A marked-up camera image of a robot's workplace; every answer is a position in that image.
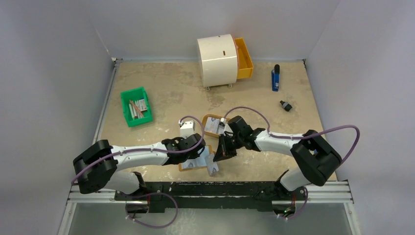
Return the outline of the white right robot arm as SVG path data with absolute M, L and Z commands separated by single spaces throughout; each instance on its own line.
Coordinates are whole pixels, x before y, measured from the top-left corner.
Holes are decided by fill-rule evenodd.
M 291 136 L 274 134 L 264 128 L 252 129 L 241 116 L 232 118 L 225 127 L 214 162 L 235 157 L 240 148 L 276 152 L 295 159 L 298 167 L 286 171 L 276 181 L 275 193 L 280 199 L 287 199 L 294 190 L 308 184 L 323 186 L 342 162 L 338 152 L 315 130 Z

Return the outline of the yellow leather card holder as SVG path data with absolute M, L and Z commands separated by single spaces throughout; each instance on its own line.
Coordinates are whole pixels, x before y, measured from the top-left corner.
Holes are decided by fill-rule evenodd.
M 179 164 L 179 171 L 207 168 L 209 175 L 219 171 L 217 163 L 213 162 L 215 152 L 212 151 L 210 145 L 206 146 L 203 151 L 199 151 L 199 154 L 199 157 L 196 159 L 189 159 Z

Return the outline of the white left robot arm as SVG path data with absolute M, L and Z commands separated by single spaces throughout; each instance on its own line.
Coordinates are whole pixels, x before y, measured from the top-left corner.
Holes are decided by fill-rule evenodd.
M 146 165 L 179 165 L 199 157 L 204 151 L 204 135 L 192 134 L 187 138 L 176 137 L 142 146 L 110 145 L 99 140 L 73 160 L 75 178 L 71 184 L 78 186 L 82 194 L 102 188 L 118 190 L 133 200 L 146 194 L 144 180 L 139 173 L 127 173 L 125 169 Z

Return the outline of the white patterned credit card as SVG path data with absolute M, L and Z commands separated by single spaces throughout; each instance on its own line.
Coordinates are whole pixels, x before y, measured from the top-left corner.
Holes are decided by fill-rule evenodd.
M 199 168 L 199 167 L 205 167 L 206 163 L 201 161 L 200 159 L 190 159 L 185 161 L 184 163 L 181 163 L 181 169 L 193 169 L 193 168 Z

